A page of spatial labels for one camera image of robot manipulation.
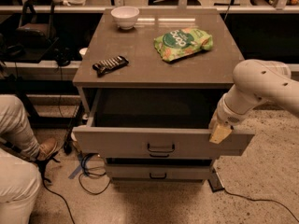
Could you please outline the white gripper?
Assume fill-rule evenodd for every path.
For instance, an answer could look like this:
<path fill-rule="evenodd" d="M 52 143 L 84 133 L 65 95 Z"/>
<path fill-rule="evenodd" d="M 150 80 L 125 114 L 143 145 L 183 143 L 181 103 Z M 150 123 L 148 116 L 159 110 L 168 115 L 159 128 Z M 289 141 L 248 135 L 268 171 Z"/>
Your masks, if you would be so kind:
<path fill-rule="evenodd" d="M 209 141 L 214 144 L 221 143 L 231 134 L 231 126 L 239 125 L 243 120 L 244 116 L 233 112 L 222 96 L 208 124 L 208 128 L 211 130 Z"/>

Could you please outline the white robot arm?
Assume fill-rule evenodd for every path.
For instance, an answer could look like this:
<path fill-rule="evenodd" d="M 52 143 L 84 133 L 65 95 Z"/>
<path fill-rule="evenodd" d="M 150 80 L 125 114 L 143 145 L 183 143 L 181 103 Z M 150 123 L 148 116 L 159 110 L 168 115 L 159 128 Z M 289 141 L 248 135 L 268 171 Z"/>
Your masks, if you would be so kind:
<path fill-rule="evenodd" d="M 233 71 L 232 88 L 223 94 L 209 123 L 209 141 L 221 143 L 250 110 L 267 101 L 299 117 L 299 82 L 291 79 L 291 70 L 281 62 L 249 59 Z"/>

